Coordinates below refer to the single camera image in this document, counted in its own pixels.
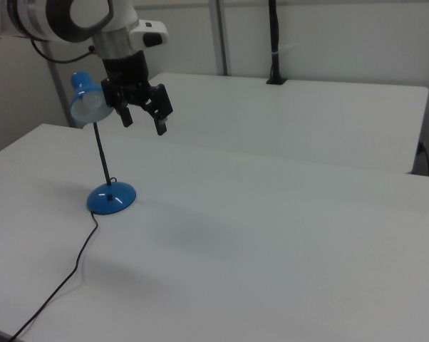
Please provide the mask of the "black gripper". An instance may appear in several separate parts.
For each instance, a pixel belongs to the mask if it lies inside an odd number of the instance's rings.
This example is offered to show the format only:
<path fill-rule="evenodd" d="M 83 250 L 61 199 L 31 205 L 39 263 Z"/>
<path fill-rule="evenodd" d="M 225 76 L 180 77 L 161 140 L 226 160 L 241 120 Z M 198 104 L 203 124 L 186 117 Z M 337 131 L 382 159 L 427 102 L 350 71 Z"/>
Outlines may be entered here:
<path fill-rule="evenodd" d="M 138 105 L 154 120 L 158 135 L 167 132 L 166 121 L 173 112 L 170 98 L 163 84 L 151 86 L 148 65 L 143 51 L 117 59 L 103 59 L 107 78 L 102 81 L 106 103 L 120 116 L 123 126 L 133 124 L 127 105 Z"/>

